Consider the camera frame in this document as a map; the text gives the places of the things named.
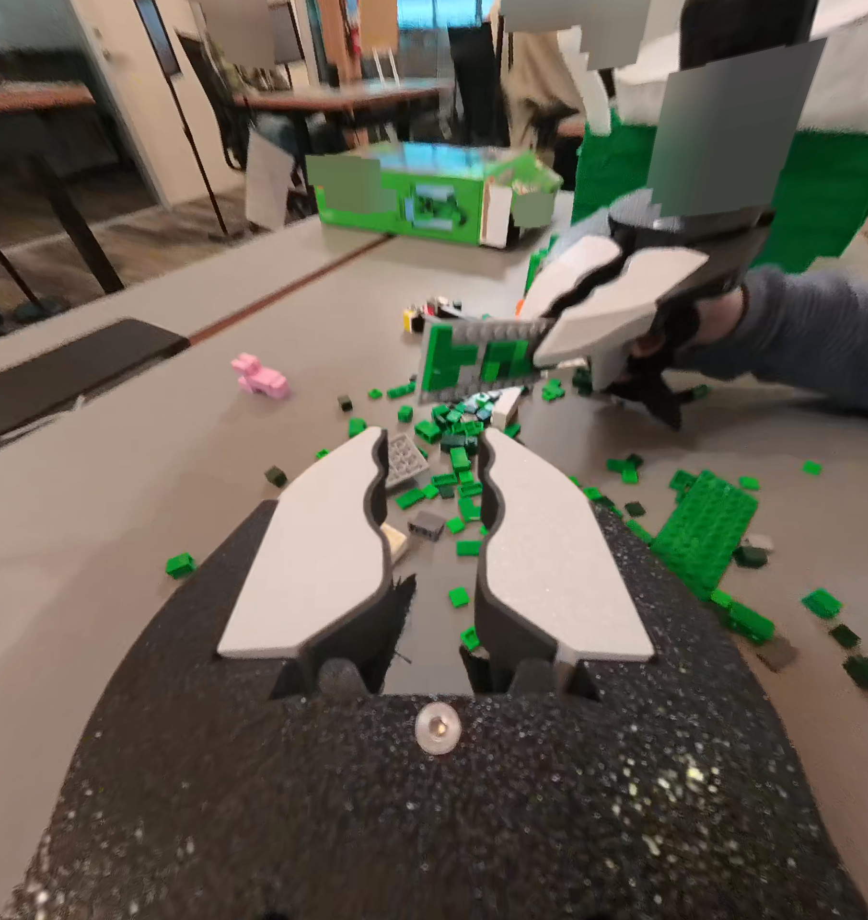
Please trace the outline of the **green plastic bin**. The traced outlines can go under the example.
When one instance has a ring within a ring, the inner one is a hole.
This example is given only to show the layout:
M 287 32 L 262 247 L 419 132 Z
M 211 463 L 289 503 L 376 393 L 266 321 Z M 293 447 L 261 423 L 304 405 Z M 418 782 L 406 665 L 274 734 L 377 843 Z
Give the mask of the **green plastic bin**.
M 657 128 L 612 120 L 611 133 L 585 132 L 571 223 L 645 186 Z M 753 262 L 792 273 L 838 258 L 868 216 L 868 133 L 800 131 L 773 195 L 775 219 Z

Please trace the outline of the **plain grey brick plate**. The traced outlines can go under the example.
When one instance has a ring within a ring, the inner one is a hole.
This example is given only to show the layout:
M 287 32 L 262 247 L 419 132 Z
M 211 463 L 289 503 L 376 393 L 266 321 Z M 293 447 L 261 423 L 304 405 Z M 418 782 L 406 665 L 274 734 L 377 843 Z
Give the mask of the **plain grey brick plate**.
M 417 447 L 412 436 L 394 432 L 387 436 L 388 475 L 385 488 L 388 492 L 402 488 L 417 480 L 430 469 L 428 458 Z

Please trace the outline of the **black floor stand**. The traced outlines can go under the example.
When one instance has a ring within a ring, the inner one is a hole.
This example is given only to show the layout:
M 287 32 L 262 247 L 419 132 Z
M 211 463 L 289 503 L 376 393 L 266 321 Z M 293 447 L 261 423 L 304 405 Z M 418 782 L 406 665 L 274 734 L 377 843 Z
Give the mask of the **black floor stand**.
M 156 1 L 134 1 L 133 4 L 137 10 L 143 28 L 145 29 L 146 35 L 150 42 L 150 46 L 155 53 L 167 89 L 169 90 L 174 107 L 176 109 L 178 119 L 181 123 L 183 134 L 187 140 L 187 144 L 191 149 L 200 178 L 203 180 L 211 209 L 217 219 L 220 232 L 218 234 L 210 233 L 209 238 L 212 241 L 219 240 L 228 244 L 231 241 L 229 227 L 226 224 L 217 200 L 217 196 L 209 181 L 206 168 L 197 148 L 196 140 L 191 131 L 191 127 L 187 121 L 183 105 L 174 86 L 174 79 L 178 76 L 182 76 L 183 72 L 178 61 L 172 40 L 170 38 L 169 31 L 166 28 L 165 21 L 162 17 L 162 12 Z

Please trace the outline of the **grey brick plate green tiles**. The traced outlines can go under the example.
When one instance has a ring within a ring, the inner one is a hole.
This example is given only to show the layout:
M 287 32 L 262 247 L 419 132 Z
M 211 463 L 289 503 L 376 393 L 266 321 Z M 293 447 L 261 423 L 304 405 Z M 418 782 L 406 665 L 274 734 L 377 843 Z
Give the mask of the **grey brick plate green tiles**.
M 436 320 L 421 347 L 419 405 L 458 403 L 479 393 L 529 385 L 541 374 L 534 355 L 554 319 Z

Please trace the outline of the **pile of loose green bricks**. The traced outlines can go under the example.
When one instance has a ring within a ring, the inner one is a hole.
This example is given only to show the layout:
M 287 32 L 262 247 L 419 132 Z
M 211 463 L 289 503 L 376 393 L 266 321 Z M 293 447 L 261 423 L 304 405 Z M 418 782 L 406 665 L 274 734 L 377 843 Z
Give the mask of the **pile of loose green bricks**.
M 389 523 L 409 538 L 393 565 L 386 591 L 332 627 L 297 657 L 223 659 L 217 645 L 255 559 L 277 500 L 264 504 L 236 566 L 236 587 L 216 600 L 206 624 L 178 608 L 192 596 L 216 595 L 209 574 L 192 575 L 154 619 L 158 636 L 171 627 L 173 645 L 200 661 L 258 666 L 279 675 L 278 696 L 300 696 L 318 684 L 327 661 L 347 660 L 373 694 L 503 694 L 520 665 L 537 662 L 537 686 L 548 675 L 550 693 L 596 697 L 603 671 L 638 674 L 640 685 L 674 671 L 668 658 L 696 655 L 713 664 L 737 651 L 720 636 L 720 618 L 781 666 L 795 653 L 795 639 L 828 645 L 819 661 L 845 665 L 853 681 L 868 686 L 868 415 L 832 408 L 821 398 L 786 387 L 706 386 L 687 389 L 682 407 L 688 434 L 665 431 L 624 408 L 589 416 L 588 401 L 565 399 L 558 380 L 546 383 L 536 426 L 506 431 L 474 423 L 463 409 L 489 408 L 484 395 L 467 405 L 416 412 L 417 435 L 430 469 L 386 494 Z M 476 576 L 488 533 L 482 522 L 484 492 L 478 453 L 486 431 L 501 431 L 569 477 L 589 499 L 624 583 L 656 650 L 646 662 L 527 659 L 495 663 L 474 625 Z M 650 551 L 650 544 L 699 474 L 717 477 L 759 500 L 746 534 L 711 598 L 696 598 Z M 412 535 L 408 521 L 419 511 L 446 519 L 436 543 Z M 749 534 L 772 537 L 774 551 L 744 546 Z

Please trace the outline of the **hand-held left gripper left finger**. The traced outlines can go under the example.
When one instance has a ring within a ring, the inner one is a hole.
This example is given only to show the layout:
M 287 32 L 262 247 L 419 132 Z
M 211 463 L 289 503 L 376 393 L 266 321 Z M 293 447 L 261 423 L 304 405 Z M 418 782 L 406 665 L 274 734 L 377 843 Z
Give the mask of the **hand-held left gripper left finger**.
M 217 645 L 223 659 L 289 659 L 381 598 L 392 574 L 388 439 L 368 428 L 317 460 L 277 500 Z

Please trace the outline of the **tan board stand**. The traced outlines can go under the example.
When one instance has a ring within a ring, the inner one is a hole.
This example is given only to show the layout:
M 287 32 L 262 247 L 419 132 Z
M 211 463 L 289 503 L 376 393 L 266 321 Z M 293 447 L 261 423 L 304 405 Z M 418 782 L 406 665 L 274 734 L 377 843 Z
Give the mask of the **tan board stand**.
M 389 74 L 395 85 L 401 78 L 395 63 L 400 37 L 397 1 L 359 1 L 359 39 L 363 56 L 372 58 L 380 81 L 385 83 L 382 60 L 389 63 Z

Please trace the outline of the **white hanging sheet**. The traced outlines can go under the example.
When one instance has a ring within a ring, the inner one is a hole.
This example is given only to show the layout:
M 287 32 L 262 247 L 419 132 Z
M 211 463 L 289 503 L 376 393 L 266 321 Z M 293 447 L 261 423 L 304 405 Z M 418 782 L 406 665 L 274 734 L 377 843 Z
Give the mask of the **white hanging sheet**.
M 245 216 L 267 231 L 286 223 L 294 158 L 255 128 L 250 130 L 245 169 Z

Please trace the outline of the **grey desk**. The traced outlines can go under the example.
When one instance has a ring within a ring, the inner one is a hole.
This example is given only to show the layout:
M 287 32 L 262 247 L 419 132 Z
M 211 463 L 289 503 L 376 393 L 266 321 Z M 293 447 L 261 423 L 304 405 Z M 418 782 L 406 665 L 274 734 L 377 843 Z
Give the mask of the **grey desk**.
M 443 293 L 511 311 L 527 263 L 526 250 L 371 242 L 310 220 L 0 342 L 0 368 L 127 316 L 193 342 L 0 450 L 0 911 L 105 685 L 182 587 L 166 559 L 206 559 L 270 497 L 268 466 L 297 475 L 340 443 L 338 396 L 391 423 L 394 406 L 366 392 L 417 368 L 398 307 Z M 243 352 L 283 374 L 289 396 L 242 391 L 231 361 Z M 794 643 L 783 673 L 743 653 L 868 901 L 868 692 L 819 661 L 828 645 Z

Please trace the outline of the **pink brick pig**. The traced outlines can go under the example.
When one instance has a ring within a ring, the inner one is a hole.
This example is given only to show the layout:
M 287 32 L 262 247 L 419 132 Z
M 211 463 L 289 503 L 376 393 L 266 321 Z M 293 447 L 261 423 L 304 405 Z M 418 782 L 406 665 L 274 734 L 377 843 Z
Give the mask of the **pink brick pig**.
M 263 365 L 260 359 L 247 352 L 231 361 L 239 388 L 248 394 L 259 394 L 273 399 L 289 396 L 289 382 L 279 371 Z

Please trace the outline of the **person's right hand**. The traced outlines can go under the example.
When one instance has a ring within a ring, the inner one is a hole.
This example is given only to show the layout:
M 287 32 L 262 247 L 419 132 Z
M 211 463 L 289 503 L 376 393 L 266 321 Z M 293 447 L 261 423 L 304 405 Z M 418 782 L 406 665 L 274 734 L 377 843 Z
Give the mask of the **person's right hand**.
M 749 293 L 745 285 L 720 296 L 702 298 L 695 303 L 698 325 L 689 344 L 705 347 L 726 339 L 747 313 Z

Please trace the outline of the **black desk mat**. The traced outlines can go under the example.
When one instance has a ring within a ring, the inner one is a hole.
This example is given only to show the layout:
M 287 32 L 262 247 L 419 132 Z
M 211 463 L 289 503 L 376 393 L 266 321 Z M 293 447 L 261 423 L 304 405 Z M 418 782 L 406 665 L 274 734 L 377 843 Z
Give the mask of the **black desk mat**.
M 189 347 L 184 336 L 125 318 L 4 369 L 0 371 L 0 437 Z

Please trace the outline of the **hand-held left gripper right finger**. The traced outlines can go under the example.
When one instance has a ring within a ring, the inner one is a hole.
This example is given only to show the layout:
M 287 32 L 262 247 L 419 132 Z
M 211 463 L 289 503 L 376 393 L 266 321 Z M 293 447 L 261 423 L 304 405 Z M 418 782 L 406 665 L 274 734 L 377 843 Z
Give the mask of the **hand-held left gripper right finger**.
M 650 661 L 653 642 L 578 486 L 501 431 L 482 436 L 478 461 L 488 533 L 474 625 L 492 661 Z

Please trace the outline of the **person's right forearm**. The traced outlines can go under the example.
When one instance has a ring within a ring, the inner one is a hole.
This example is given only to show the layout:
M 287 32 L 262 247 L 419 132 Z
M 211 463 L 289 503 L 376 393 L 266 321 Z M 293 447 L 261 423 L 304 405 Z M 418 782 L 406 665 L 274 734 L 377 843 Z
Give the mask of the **person's right forearm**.
M 731 339 L 742 371 L 868 413 L 868 281 L 762 269 L 744 286 Z

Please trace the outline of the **green brick set box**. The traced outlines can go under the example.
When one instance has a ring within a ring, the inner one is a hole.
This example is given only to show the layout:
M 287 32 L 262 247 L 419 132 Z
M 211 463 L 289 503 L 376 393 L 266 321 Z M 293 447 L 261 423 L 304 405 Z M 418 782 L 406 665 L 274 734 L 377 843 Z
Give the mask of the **green brick set box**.
M 531 149 L 378 143 L 309 155 L 325 224 L 505 249 L 551 224 L 563 179 Z

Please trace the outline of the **black brick assembly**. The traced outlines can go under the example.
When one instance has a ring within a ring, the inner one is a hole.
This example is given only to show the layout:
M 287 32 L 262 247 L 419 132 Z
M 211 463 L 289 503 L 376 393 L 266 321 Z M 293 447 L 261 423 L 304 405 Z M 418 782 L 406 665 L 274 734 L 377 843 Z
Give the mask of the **black brick assembly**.
M 445 296 L 435 296 L 428 300 L 408 306 L 403 314 L 404 331 L 420 336 L 428 325 L 436 321 L 477 321 L 482 316 L 465 309 L 463 301 Z

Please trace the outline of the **wooden desk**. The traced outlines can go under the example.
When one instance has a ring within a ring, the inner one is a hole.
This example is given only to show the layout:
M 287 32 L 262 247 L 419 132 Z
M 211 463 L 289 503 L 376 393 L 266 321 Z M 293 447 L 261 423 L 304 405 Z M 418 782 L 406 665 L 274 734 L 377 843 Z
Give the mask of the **wooden desk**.
M 46 158 L 46 114 L 94 105 L 93 94 L 81 83 L 0 84 L 0 155 L 23 164 L 91 275 L 106 294 L 114 294 L 125 284 Z
M 417 119 L 437 111 L 440 98 L 453 90 L 454 80 L 450 78 L 403 78 L 398 86 L 392 80 L 363 80 L 340 87 L 305 86 L 279 93 L 236 96 L 233 104 L 251 112 L 277 112 L 302 131 L 316 114 L 351 131 L 391 125 L 397 140 L 408 143 Z

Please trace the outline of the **large green baseplate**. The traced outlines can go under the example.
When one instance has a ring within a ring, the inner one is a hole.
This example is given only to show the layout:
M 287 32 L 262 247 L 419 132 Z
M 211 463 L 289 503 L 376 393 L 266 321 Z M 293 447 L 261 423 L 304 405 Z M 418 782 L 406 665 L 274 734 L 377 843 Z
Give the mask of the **large green baseplate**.
M 652 540 L 650 551 L 699 600 L 718 588 L 758 510 L 750 492 L 702 471 Z

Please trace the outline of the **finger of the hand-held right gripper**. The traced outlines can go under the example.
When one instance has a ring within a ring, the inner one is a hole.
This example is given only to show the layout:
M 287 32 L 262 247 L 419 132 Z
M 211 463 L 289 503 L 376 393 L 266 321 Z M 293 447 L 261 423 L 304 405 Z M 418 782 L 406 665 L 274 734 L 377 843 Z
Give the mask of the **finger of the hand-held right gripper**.
M 555 367 L 638 338 L 651 327 L 658 303 L 708 260 L 703 251 L 686 247 L 635 252 L 615 279 L 561 312 L 534 351 L 533 365 Z
M 543 260 L 519 307 L 520 320 L 555 318 L 582 300 L 591 279 L 616 273 L 622 249 L 612 239 L 585 236 L 560 255 Z

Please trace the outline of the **white paper bag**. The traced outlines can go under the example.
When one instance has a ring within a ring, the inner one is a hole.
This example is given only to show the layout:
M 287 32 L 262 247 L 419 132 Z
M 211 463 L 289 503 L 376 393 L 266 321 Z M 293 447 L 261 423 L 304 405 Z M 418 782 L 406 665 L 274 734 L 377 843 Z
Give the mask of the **white paper bag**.
M 620 121 L 630 125 L 656 126 L 666 84 L 679 63 L 680 37 L 672 31 L 643 44 L 634 64 L 614 71 L 615 109 Z M 830 71 L 823 63 L 815 75 L 798 128 L 804 131 L 868 133 L 868 109 L 831 112 Z

